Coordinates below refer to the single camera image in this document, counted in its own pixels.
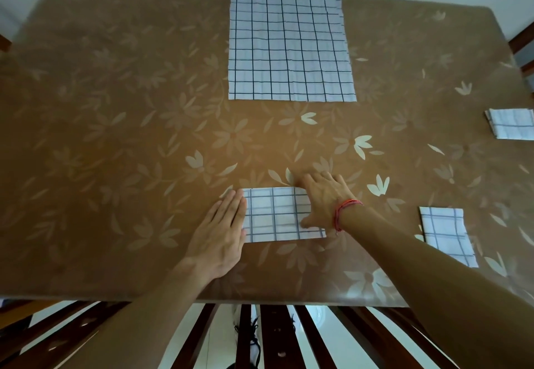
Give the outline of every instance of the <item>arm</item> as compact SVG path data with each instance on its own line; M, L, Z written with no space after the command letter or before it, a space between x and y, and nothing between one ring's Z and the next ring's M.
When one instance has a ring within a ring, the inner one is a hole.
M334 211L354 198L340 175L307 174L311 214L303 227L333 228ZM360 205L340 226L391 279L439 347L461 368L523 368L534 363L534 309L454 258L398 231Z
M164 282L112 317L64 368L157 368L198 294L239 261L246 209L242 190L232 190L217 202Z

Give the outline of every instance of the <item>floral pattern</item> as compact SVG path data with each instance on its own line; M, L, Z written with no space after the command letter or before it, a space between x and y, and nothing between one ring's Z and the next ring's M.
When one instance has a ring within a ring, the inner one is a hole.
M534 159L483 116L531 102L489 10L343 0L357 103L230 102L229 5L40 1L0 58L2 294L134 298L226 191L312 170L406 235L464 208L480 271L534 304ZM405 305L346 233L245 244L200 297Z

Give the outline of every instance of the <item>right hand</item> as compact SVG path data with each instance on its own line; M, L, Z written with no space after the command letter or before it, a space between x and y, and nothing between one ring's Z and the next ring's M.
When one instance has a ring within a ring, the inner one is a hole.
M332 177L330 172L307 173L302 177L302 187L306 189L311 203L311 213L302 219L302 228L319 227L331 230L334 228L337 206L345 200L355 198L343 177Z

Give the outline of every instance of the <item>forearm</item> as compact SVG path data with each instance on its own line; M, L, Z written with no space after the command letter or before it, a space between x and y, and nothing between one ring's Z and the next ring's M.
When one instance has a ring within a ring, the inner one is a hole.
M194 264L180 262L161 285L111 318L65 368L157 368L178 324L206 285Z
M534 310L477 271L353 206L341 227L384 269L439 346L462 368L534 360Z

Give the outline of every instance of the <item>shoe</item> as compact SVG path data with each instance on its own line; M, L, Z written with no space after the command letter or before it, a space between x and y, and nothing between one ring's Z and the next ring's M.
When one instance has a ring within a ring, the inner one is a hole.
M239 319L241 317L241 305L234 304L232 305L233 312L233 323L234 329L236 330L236 344L239 333ZM257 338L258 331L258 314L256 311L255 305L250 305L250 365L251 367L257 369L259 365L259 358L262 353L262 349L259 345Z

